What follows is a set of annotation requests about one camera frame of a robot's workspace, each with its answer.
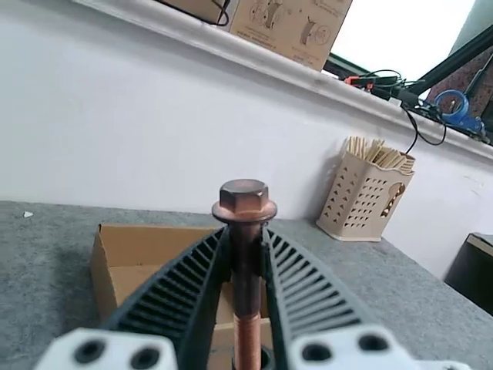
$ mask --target black cable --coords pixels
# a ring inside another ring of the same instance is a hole
[[[188,12],[186,10],[183,10],[181,8],[178,8],[177,6],[175,6],[173,4],[170,4],[170,3],[166,2],[165,0],[154,0],[154,1],[159,2],[159,3],[163,4],[163,5],[167,5],[170,8],[173,8],[173,9],[179,11],[179,12],[182,12],[184,14],[187,14],[187,15],[191,16],[191,17],[194,17],[195,19],[198,19],[201,22],[207,23],[208,25],[218,25],[219,27],[224,27],[225,25],[228,25],[230,23],[230,16],[228,15],[228,13],[226,11],[226,8],[227,8],[228,4],[230,3],[230,0],[226,0],[224,2],[224,5],[221,5],[216,0],[210,0],[221,11],[221,13],[219,14],[219,19],[218,19],[217,22],[211,22],[208,19],[199,17],[198,15],[195,15],[195,14],[193,14],[191,12]],[[222,17],[224,17],[224,22],[223,23],[220,23],[220,20],[221,20]]]
[[[406,106],[405,105],[401,105],[401,108],[403,109],[403,111],[406,112],[407,117],[411,121],[411,125],[414,128],[414,139],[413,139],[412,144],[406,150],[406,154],[409,154],[409,152],[413,149],[414,145],[416,145],[416,142],[418,141],[418,137],[422,138],[423,141],[425,141],[427,144],[430,144],[430,145],[433,145],[433,146],[439,146],[439,145],[441,145],[441,144],[444,143],[445,138],[447,137],[447,124],[441,118],[441,114],[440,114],[440,112],[437,109],[435,109],[434,107],[432,107],[432,109],[433,109],[433,113],[432,114],[435,116],[434,118],[437,119],[439,121],[439,123],[441,123],[444,126],[444,134],[443,134],[442,138],[439,141],[433,142],[433,141],[430,141],[429,139],[427,139],[426,137],[424,137],[423,134],[419,132],[418,124],[416,123],[416,119],[414,119],[414,117],[411,115],[411,112],[409,112],[409,110],[406,108]]]
[[[377,76],[376,73],[379,73],[379,72],[392,72],[392,73],[395,73],[397,75],[397,80],[396,80],[395,83],[387,84],[387,85],[375,83],[373,85],[373,87],[372,87],[372,92],[373,91],[377,91],[377,92],[380,92],[380,94],[387,93],[388,96],[389,96],[389,98],[391,96],[394,96],[394,94],[395,94],[394,88],[398,88],[398,86],[401,87],[402,89],[404,89],[405,87],[412,86],[412,85],[415,85],[415,84],[418,84],[418,83],[422,82],[422,80],[418,80],[418,81],[407,81],[406,79],[404,79],[402,77],[402,75],[398,71],[395,71],[393,69],[379,69],[377,71],[365,73],[365,74],[361,75],[360,77],[361,78],[367,78],[367,77],[370,77],[370,76]],[[426,104],[426,106],[423,106],[423,105],[413,106],[414,105],[413,103],[412,104],[409,104],[409,103],[406,103],[404,101],[402,101],[402,103],[401,103],[401,108],[403,109],[403,111],[406,112],[407,117],[409,118],[409,121],[411,122],[411,125],[414,128],[413,142],[411,143],[411,145],[409,146],[409,148],[407,148],[406,154],[409,154],[410,151],[414,148],[414,146],[418,142],[418,138],[422,138],[423,141],[425,141],[427,144],[430,144],[430,145],[433,145],[433,146],[439,146],[439,145],[441,145],[441,144],[444,143],[445,138],[447,137],[447,123],[442,119],[440,109],[437,106],[433,105],[433,104],[430,104],[430,103],[425,102],[423,100],[419,100],[419,98],[417,96],[415,97],[415,101],[416,101],[416,103],[418,103],[419,101],[421,101],[421,104]],[[419,131],[418,123],[416,122],[416,119],[414,119],[414,117],[412,116],[412,114],[409,111],[409,109],[418,110],[418,111],[420,111],[419,113],[422,116],[424,116],[425,118],[432,119],[435,122],[438,122],[438,123],[442,124],[444,126],[444,134],[443,134],[442,138],[439,141],[437,141],[437,142],[430,141],[428,138],[426,138]]]
[[[380,72],[392,72],[392,73],[395,73],[399,79],[402,79],[402,75],[398,71],[395,71],[393,69],[378,69],[378,70],[373,71],[373,72],[365,73],[364,75],[361,75],[360,77],[368,77],[368,76],[372,76],[372,75],[377,75],[377,73],[380,73]]]

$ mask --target open cardboard box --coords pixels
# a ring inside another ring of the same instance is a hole
[[[101,319],[108,318],[166,262],[214,230],[212,227],[99,225],[92,251],[91,276]],[[260,335],[262,344],[272,348],[265,297],[263,289]],[[225,283],[217,307],[208,368],[231,368],[234,343],[232,302],[231,284]]]

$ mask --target gray carpet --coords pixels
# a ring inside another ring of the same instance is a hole
[[[34,215],[24,218],[24,211]],[[197,214],[0,202],[0,369],[32,368],[52,338],[98,324],[89,256],[100,223],[215,221]],[[387,241],[337,242],[304,221],[275,220],[271,226],[329,264],[415,357],[493,368],[493,318]]]

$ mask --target toothpick holder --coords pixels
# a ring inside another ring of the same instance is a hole
[[[380,241],[413,175],[346,152],[318,227],[340,241]]]

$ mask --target bolt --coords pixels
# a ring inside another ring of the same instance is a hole
[[[236,370],[260,370],[260,251],[262,224],[276,215],[267,185],[232,180],[220,188],[213,216],[228,224],[234,294]]]
[[[269,188],[259,180],[231,180],[221,186],[213,215],[227,224],[260,223],[274,217],[277,206],[269,200]]]

